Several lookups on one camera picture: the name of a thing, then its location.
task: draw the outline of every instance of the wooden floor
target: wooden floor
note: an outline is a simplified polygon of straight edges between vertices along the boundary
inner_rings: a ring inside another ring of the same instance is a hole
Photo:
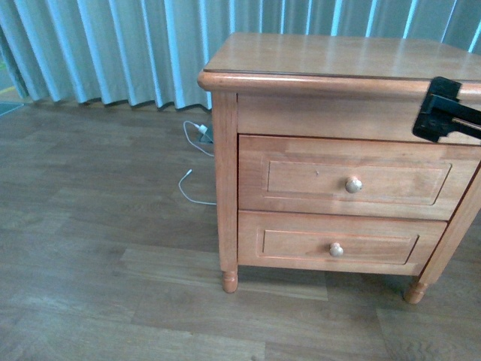
[[[242,268],[225,294],[206,114],[0,117],[0,360],[480,360],[481,217],[416,306],[409,278]]]

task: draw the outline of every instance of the curtain fold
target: curtain fold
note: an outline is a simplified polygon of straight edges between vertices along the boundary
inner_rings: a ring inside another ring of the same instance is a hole
[[[232,32],[428,38],[481,53],[479,0],[0,0],[21,96],[211,107],[197,74]]]

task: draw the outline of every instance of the nightstand top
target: nightstand top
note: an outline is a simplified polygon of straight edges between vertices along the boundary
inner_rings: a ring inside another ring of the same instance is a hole
[[[231,35],[207,72],[319,77],[481,80],[481,56],[435,41],[321,35]]]

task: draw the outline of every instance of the black clamp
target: black clamp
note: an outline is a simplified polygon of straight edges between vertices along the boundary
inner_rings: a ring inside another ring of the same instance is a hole
[[[460,132],[481,139],[481,111],[459,104],[460,88],[461,83],[444,77],[431,81],[414,123],[415,136],[438,142],[450,132]]]

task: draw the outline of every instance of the light blue curtain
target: light blue curtain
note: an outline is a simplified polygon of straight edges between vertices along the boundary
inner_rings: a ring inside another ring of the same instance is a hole
[[[479,0],[0,0],[21,96],[210,108],[197,75],[232,32],[428,38],[481,53]]]

